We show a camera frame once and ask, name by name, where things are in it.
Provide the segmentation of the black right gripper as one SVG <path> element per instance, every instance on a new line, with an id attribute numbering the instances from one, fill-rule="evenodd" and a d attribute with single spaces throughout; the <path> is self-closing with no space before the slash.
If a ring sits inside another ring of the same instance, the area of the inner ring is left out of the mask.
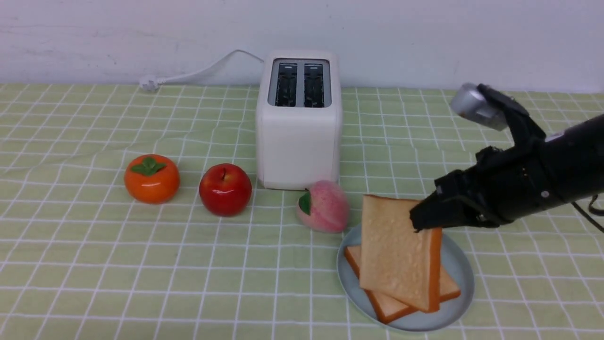
<path id="1" fill-rule="evenodd" d="M 539 149 L 545 132 L 522 105 L 487 85 L 477 85 L 487 102 L 501 110 L 513 146 L 488 146 L 474 166 L 453 170 L 435 181 L 436 192 L 410 210 L 414 229 L 496 228 L 548 207 L 546 178 Z"/>

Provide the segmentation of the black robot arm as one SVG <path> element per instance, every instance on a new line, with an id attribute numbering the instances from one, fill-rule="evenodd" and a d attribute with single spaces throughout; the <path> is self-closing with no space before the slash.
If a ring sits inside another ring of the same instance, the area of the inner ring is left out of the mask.
<path id="1" fill-rule="evenodd" d="M 435 191 L 411 209 L 415 230 L 461 226 L 498 228 L 520 218 L 571 204 L 598 230 L 594 216 L 577 201 L 597 200 L 604 187 L 602 115 L 551 136 L 515 99 L 485 84 L 462 84 L 450 108 L 471 122 L 502 131 L 513 146 L 488 146 L 474 166 L 453 170 L 434 181 Z"/>

